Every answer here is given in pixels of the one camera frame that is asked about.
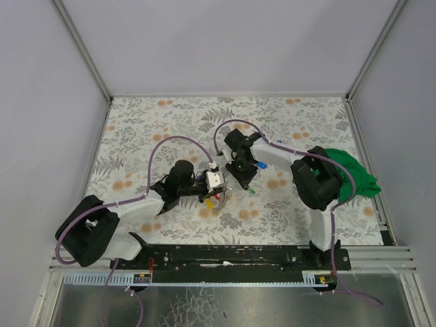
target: white wall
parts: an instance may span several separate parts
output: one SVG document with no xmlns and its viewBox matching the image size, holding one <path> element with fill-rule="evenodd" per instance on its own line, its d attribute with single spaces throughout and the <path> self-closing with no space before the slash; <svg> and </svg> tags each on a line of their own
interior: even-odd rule
<svg viewBox="0 0 436 327">
<path fill-rule="evenodd" d="M 399 242 L 436 315 L 436 1 L 413 0 L 354 104 Z"/>
<path fill-rule="evenodd" d="M 116 94 L 345 93 L 396 0 L 64 0 Z"/>
<path fill-rule="evenodd" d="M 105 103 L 49 0 L 0 2 L 0 326 L 28 324 Z"/>
</svg>

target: blue object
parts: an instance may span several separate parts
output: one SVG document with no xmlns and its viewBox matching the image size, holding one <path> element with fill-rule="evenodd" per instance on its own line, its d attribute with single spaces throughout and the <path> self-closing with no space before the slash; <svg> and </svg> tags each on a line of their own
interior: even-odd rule
<svg viewBox="0 0 436 327">
<path fill-rule="evenodd" d="M 260 169 L 267 169 L 268 168 L 268 166 L 266 165 L 266 163 L 263 163 L 263 162 L 258 162 L 258 167 L 260 168 Z"/>
</svg>

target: gray floor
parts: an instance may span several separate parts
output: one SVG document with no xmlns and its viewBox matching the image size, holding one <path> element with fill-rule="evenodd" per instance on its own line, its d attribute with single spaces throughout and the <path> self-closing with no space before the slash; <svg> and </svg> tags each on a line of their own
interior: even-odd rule
<svg viewBox="0 0 436 327">
<path fill-rule="evenodd" d="M 344 277 L 354 290 L 381 298 L 385 309 L 349 295 L 319 296 L 307 288 L 149 287 L 141 293 L 141 326 L 414 326 L 403 288 L 390 275 Z M 53 326 L 100 326 L 102 287 L 65 285 Z M 121 288 L 109 287 L 104 303 L 109 326 L 135 326 L 138 301 Z"/>
</svg>

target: green fabric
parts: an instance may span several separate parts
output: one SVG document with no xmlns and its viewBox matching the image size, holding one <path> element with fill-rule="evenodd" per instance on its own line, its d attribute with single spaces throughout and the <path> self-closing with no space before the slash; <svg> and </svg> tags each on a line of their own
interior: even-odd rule
<svg viewBox="0 0 436 327">
<path fill-rule="evenodd" d="M 360 165 L 360 163 L 346 151 L 337 149 L 325 150 L 332 160 L 335 160 L 344 166 L 345 169 L 348 170 L 353 176 L 354 182 L 356 183 L 356 195 L 372 198 L 382 190 L 377 185 L 377 179 L 373 175 L 368 174 L 367 170 L 363 168 L 362 165 Z M 352 184 L 341 169 L 337 168 L 337 170 L 344 181 L 341 188 L 341 194 L 339 196 L 339 201 L 342 202 L 351 195 Z"/>
</svg>

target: floral tablecloth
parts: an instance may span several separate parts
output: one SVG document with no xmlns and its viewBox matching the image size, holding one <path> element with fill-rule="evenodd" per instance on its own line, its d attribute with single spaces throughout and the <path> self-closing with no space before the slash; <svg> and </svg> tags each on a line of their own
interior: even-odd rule
<svg viewBox="0 0 436 327">
<path fill-rule="evenodd" d="M 300 149 L 315 145 L 346 150 L 357 158 L 356 146 L 340 97 L 175 97 L 116 98 L 94 165 L 88 194 L 105 202 L 144 193 L 151 151 L 162 139 L 188 136 L 216 157 L 212 143 L 215 126 L 231 119 L 251 121 L 271 140 Z M 218 134 L 219 144 L 233 128 L 244 134 L 247 124 L 230 123 Z M 152 183 L 186 159 L 196 170 L 207 167 L 204 153 L 184 140 L 163 144 L 155 155 Z M 179 244 L 307 244 L 309 210 L 298 198 L 290 172 L 269 166 L 251 182 L 255 194 L 244 191 L 224 169 L 229 187 L 226 207 L 213 211 L 194 198 L 183 198 L 170 212 L 149 220 L 120 222 L 119 232 L 134 231 L 148 243 Z M 381 245 L 374 208 L 356 197 L 339 208 L 337 232 L 346 245 Z"/>
</svg>

